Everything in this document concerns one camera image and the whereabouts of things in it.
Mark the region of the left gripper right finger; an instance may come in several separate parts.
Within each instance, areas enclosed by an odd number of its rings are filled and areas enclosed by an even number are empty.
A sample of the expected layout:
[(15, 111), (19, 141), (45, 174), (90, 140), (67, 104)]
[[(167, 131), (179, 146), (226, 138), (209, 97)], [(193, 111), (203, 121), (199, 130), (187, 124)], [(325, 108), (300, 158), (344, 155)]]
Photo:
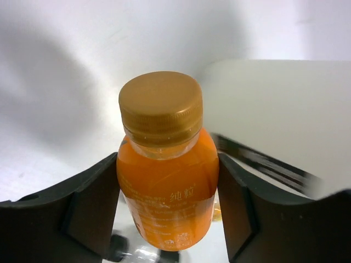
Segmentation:
[(219, 155), (218, 192), (230, 262), (350, 262), (350, 191), (314, 201)]

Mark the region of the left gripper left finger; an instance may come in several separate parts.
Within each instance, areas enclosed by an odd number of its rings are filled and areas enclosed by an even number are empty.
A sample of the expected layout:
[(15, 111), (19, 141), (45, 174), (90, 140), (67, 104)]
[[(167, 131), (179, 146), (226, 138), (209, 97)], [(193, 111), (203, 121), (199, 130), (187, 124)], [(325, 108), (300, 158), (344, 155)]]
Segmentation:
[(18, 201), (1, 202), (1, 262), (102, 262), (120, 188), (113, 153)]

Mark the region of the orange bottle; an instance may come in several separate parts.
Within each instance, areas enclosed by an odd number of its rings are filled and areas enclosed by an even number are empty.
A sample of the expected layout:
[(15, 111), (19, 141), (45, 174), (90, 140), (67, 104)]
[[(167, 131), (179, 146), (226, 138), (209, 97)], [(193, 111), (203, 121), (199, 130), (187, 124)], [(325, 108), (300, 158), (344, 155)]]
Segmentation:
[(126, 134), (117, 178), (135, 226), (158, 249), (188, 249), (210, 228), (219, 177), (201, 87), (183, 73), (150, 72), (128, 81), (118, 102)]

